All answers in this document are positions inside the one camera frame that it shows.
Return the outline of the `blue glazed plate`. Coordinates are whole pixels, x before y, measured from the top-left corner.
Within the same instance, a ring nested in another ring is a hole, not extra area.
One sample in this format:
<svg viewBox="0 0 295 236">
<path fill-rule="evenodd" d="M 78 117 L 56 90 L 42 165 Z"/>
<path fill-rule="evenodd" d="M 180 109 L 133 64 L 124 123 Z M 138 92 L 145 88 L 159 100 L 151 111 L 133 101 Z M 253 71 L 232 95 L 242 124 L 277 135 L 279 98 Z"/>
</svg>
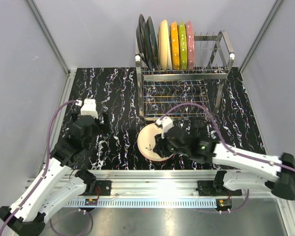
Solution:
<svg viewBox="0 0 295 236">
<path fill-rule="evenodd" d="M 152 18 L 149 16 L 145 24 L 145 44 L 147 50 L 148 66 L 150 70 L 159 70 L 158 45 Z"/>
</svg>

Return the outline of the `cream plate with bear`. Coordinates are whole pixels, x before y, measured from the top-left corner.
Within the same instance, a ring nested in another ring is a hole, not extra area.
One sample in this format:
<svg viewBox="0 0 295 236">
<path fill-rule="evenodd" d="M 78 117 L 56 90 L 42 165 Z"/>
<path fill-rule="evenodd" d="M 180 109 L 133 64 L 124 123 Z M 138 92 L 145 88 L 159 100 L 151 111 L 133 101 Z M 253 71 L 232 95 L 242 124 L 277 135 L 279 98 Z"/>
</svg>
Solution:
<svg viewBox="0 0 295 236">
<path fill-rule="evenodd" d="M 167 70 L 172 70 L 172 55 L 171 55 L 171 47 L 170 47 L 170 42 L 168 42 L 167 45 Z"/>
</svg>

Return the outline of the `yellow wavy plate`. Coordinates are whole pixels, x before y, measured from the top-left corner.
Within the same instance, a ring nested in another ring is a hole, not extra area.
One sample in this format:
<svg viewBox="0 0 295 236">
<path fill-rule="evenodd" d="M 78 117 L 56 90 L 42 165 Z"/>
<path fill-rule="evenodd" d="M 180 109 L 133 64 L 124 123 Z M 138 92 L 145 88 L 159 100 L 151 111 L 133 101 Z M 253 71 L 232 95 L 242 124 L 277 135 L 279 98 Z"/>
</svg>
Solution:
<svg viewBox="0 0 295 236">
<path fill-rule="evenodd" d="M 187 70 L 187 45 L 186 45 L 186 29 L 184 22 L 180 22 L 177 26 L 179 40 L 179 61 L 180 69 Z"/>
</svg>

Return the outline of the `pink bottom plate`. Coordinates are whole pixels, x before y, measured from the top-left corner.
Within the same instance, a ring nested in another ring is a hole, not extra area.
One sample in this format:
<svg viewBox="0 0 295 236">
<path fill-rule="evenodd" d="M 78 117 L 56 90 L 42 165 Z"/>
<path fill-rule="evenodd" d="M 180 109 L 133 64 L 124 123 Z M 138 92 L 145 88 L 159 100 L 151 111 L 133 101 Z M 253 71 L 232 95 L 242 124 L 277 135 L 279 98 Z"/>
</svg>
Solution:
<svg viewBox="0 0 295 236">
<path fill-rule="evenodd" d="M 188 57 L 188 70 L 194 69 L 195 64 L 195 40 L 194 31 L 191 21 L 185 23 L 186 29 L 186 43 L 187 43 L 187 57 Z"/>
</svg>

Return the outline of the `dark striped rim plate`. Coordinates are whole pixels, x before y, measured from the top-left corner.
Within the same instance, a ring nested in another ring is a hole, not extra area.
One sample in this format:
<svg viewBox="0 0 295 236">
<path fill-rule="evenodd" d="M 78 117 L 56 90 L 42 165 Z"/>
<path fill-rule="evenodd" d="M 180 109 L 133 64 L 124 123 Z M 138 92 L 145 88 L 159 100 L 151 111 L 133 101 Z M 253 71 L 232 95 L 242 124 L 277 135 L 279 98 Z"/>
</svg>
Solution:
<svg viewBox="0 0 295 236">
<path fill-rule="evenodd" d="M 139 15 L 138 19 L 138 24 L 136 28 L 136 40 L 137 40 L 137 45 L 139 49 L 139 54 L 143 62 L 146 64 L 148 69 L 151 69 L 149 60 L 148 60 L 148 55 L 146 51 L 146 46 L 145 46 L 145 37 L 144 37 L 144 25 L 145 25 L 145 19 L 142 14 Z"/>
</svg>

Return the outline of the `yellow plate with drawing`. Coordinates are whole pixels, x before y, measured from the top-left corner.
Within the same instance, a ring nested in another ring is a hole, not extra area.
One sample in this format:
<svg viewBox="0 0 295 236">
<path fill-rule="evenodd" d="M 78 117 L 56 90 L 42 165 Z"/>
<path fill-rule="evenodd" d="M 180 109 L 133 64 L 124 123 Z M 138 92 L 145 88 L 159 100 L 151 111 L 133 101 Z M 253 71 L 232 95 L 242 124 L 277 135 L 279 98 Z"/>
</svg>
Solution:
<svg viewBox="0 0 295 236">
<path fill-rule="evenodd" d="M 160 69 L 167 70 L 168 61 L 168 22 L 163 20 L 158 29 L 158 57 Z"/>
</svg>

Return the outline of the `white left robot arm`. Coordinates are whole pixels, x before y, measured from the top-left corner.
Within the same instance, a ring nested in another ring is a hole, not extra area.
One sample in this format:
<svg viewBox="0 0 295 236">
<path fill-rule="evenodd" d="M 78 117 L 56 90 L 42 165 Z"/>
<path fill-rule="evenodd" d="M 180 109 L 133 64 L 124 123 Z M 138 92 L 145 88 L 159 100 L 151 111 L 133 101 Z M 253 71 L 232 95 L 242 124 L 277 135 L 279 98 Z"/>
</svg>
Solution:
<svg viewBox="0 0 295 236">
<path fill-rule="evenodd" d="M 0 219 L 19 236 L 38 236 L 46 223 L 71 199 L 79 195 L 110 194 L 109 180 L 97 181 L 87 169 L 78 170 L 60 190 L 52 193 L 57 183 L 80 162 L 96 137 L 110 132 L 109 116 L 96 117 L 74 113 L 68 134 L 60 139 L 51 151 L 41 173 L 25 193 L 11 206 L 0 207 Z"/>
</svg>

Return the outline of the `orange polka dot plate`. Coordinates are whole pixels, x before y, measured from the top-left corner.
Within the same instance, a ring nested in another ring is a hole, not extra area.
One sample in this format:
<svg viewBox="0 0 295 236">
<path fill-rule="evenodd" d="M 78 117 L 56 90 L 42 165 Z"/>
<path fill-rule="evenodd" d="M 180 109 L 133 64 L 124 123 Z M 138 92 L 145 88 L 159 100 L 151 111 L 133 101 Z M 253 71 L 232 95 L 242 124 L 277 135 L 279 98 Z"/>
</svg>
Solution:
<svg viewBox="0 0 295 236">
<path fill-rule="evenodd" d="M 176 22 L 173 22 L 170 25 L 170 43 L 171 43 L 171 53 L 172 53 L 172 67 L 173 67 L 173 70 L 179 70 L 180 69 L 179 39 L 178 39 L 178 29 L 177 29 Z"/>
</svg>

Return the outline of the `cream and blue leaf plate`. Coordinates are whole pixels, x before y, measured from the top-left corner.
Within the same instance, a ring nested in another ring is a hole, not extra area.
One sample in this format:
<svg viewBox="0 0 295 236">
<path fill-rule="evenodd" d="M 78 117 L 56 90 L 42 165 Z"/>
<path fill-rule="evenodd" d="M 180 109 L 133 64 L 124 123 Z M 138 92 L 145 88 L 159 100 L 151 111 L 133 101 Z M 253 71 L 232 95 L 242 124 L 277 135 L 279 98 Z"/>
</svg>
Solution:
<svg viewBox="0 0 295 236">
<path fill-rule="evenodd" d="M 154 136 L 157 134 L 161 134 L 161 128 L 157 127 L 154 123 L 145 126 L 138 135 L 138 149 L 140 153 L 150 161 L 166 161 L 170 159 L 173 154 L 171 154 L 169 157 L 162 158 L 157 153 L 153 152 L 153 148 L 155 147 Z"/>
</svg>

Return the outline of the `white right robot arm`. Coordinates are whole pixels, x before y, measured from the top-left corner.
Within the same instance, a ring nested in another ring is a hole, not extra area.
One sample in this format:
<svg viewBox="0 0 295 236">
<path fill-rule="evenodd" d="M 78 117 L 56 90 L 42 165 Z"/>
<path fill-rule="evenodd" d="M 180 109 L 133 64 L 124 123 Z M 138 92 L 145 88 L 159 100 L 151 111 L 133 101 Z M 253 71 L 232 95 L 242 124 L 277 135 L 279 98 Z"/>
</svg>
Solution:
<svg viewBox="0 0 295 236">
<path fill-rule="evenodd" d="M 154 136 L 153 152 L 165 158 L 182 154 L 197 163 L 230 166 L 237 175 L 218 171 L 212 189 L 218 195 L 238 189 L 262 189 L 285 200 L 295 200 L 295 158 L 290 153 L 263 155 L 229 146 L 205 136 L 193 136 L 177 126 Z"/>
</svg>

